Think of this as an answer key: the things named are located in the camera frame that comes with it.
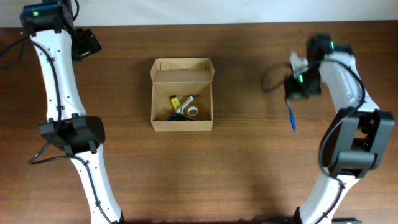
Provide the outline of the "blue ballpoint pen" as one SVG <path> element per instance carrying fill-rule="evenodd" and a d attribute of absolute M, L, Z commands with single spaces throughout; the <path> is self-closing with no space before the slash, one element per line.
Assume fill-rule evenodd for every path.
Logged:
<path fill-rule="evenodd" d="M 289 119 L 290 119 L 290 123 L 291 123 L 291 126 L 292 126 L 292 130 L 293 130 L 293 132 L 296 132 L 297 128 L 296 128 L 294 113 L 293 113 L 293 110 L 292 110 L 292 105 L 290 104 L 290 101 L 288 99 L 285 100 L 285 103 L 286 103 L 286 105 L 288 107 L 288 110 L 289 110 Z"/>

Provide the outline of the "brown cardboard box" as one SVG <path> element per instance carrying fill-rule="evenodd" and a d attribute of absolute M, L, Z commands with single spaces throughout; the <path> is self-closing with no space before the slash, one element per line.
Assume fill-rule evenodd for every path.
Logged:
<path fill-rule="evenodd" d="M 213 77 L 215 69 L 209 58 L 158 58 L 150 70 L 152 105 L 150 121 L 156 132 L 211 131 L 213 129 Z M 189 96 L 195 99 L 189 106 L 199 112 L 195 121 L 167 121 L 175 112 L 170 97 L 177 96 L 182 105 Z"/>

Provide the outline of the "yellow highlighter marker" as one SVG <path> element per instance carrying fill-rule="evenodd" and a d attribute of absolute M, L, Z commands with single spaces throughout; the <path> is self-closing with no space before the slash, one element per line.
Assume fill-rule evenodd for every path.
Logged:
<path fill-rule="evenodd" d="M 170 97 L 170 103 L 175 111 L 177 111 L 181 107 L 180 101 L 175 95 Z"/>

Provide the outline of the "black ballpoint pen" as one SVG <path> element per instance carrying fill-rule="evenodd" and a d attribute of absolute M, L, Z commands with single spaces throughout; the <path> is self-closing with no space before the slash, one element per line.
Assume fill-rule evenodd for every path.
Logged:
<path fill-rule="evenodd" d="M 178 121 L 195 121 L 195 119 L 193 119 L 193 118 L 191 118 L 189 116 L 183 115 L 181 113 L 170 112 L 170 115 L 177 116 L 178 117 Z"/>

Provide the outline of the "yellow tape roll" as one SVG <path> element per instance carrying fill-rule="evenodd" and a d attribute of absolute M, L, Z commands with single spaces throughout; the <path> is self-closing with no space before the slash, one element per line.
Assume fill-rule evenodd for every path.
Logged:
<path fill-rule="evenodd" d="M 187 115 L 188 116 L 194 117 L 194 116 L 196 116 L 198 114 L 198 112 L 199 112 L 199 109 L 196 106 L 189 106 L 187 108 Z"/>

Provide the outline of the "blue whiteboard marker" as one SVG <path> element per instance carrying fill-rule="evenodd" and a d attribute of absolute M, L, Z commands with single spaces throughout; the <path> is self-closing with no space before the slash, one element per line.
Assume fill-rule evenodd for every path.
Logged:
<path fill-rule="evenodd" d="M 182 113 L 184 109 L 195 99 L 194 95 L 191 95 L 187 100 L 175 111 L 176 113 Z"/>

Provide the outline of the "black whiteboard marker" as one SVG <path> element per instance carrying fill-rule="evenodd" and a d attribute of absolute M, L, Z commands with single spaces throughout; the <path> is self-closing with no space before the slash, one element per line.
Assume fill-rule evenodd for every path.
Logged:
<path fill-rule="evenodd" d="M 174 115 L 171 115 L 171 116 L 168 118 L 167 121 L 178 121 L 178 117 L 177 117 L 177 116 L 174 116 Z"/>

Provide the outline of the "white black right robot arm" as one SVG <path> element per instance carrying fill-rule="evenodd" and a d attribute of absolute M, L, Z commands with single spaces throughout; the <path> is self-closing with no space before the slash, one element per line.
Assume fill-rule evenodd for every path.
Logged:
<path fill-rule="evenodd" d="M 320 175 L 293 216 L 294 223 L 333 223 L 348 191 L 377 169 L 392 135 L 395 119 L 371 99 L 356 69 L 354 51 L 328 34 L 309 38 L 307 56 L 290 55 L 291 75 L 284 80 L 285 103 L 308 99 L 329 89 L 335 117 L 318 150 Z"/>

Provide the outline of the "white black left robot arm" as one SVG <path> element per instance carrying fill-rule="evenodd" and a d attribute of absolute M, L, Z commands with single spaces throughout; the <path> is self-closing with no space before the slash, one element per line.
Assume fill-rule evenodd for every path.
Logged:
<path fill-rule="evenodd" d="M 50 162 L 39 156 L 49 146 L 69 160 L 83 185 L 92 223 L 123 223 L 124 216 L 109 183 L 104 164 L 105 131 L 101 118 L 89 116 L 80 99 L 72 63 L 102 48 L 89 29 L 76 28 L 77 11 L 70 1 L 42 1 L 24 6 L 20 20 L 28 32 L 42 69 L 47 122 L 40 125 L 45 146 L 29 160 L 30 165 Z"/>

